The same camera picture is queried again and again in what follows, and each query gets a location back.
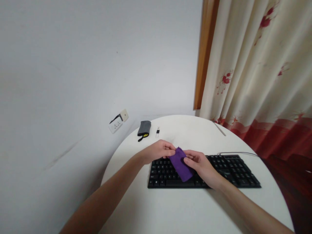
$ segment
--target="white wall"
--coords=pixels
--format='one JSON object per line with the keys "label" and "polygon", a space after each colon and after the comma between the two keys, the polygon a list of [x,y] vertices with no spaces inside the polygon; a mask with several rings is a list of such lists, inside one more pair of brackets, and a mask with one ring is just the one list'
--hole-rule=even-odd
{"label": "white wall", "polygon": [[0,233],[57,233],[138,119],[194,115],[201,7],[1,1]]}

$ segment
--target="black strap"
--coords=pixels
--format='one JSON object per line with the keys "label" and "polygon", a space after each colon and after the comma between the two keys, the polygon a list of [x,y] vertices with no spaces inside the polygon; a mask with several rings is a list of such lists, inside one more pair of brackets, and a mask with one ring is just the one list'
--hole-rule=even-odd
{"label": "black strap", "polygon": [[144,135],[138,140],[138,142],[140,142],[143,138],[144,138]]}

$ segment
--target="hand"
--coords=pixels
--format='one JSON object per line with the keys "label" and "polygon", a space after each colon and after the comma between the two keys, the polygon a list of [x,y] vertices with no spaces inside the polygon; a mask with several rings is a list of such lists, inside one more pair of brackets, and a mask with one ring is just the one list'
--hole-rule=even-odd
{"label": "hand", "polygon": [[150,164],[161,157],[166,158],[175,155],[175,150],[176,148],[170,142],[159,140],[138,152],[137,155],[143,159],[144,164]]}
{"label": "hand", "polygon": [[206,156],[193,150],[185,150],[184,153],[187,156],[184,158],[185,164],[197,171],[209,187],[216,189],[224,178],[213,168]]}

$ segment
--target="cream curtain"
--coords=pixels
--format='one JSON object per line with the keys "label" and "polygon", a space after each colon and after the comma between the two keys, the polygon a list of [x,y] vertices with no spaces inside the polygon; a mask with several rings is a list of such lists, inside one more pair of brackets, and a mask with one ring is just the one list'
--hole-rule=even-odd
{"label": "cream curtain", "polygon": [[[311,9],[311,0],[220,0],[200,117],[262,157],[312,150]],[[300,141],[288,144],[294,132]]]}

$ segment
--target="finger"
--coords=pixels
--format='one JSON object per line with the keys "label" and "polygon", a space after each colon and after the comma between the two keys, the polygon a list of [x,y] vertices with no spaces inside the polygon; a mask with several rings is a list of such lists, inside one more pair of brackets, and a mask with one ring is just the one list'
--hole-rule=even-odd
{"label": "finger", "polygon": [[163,151],[162,151],[162,155],[163,155],[163,157],[165,157],[165,156],[167,156],[167,157],[170,157],[170,156],[173,156],[173,155],[175,155],[176,154],[176,151],[175,150],[168,150],[168,149],[164,149]]}
{"label": "finger", "polygon": [[175,146],[173,144],[171,144],[170,142],[168,141],[163,141],[164,142],[164,145],[165,145],[165,148],[169,148],[171,150],[176,150]]}
{"label": "finger", "polygon": [[191,156],[196,156],[198,155],[197,151],[194,151],[194,150],[184,150],[184,153],[186,155],[191,155]]}
{"label": "finger", "polygon": [[189,154],[186,154],[186,156],[187,156],[188,158],[190,158],[190,159],[193,159],[193,158],[194,158],[194,156],[189,155]]}
{"label": "finger", "polygon": [[193,168],[194,170],[196,170],[198,168],[198,164],[196,162],[194,162],[193,160],[191,160],[189,158],[184,158],[183,160],[187,166]]}

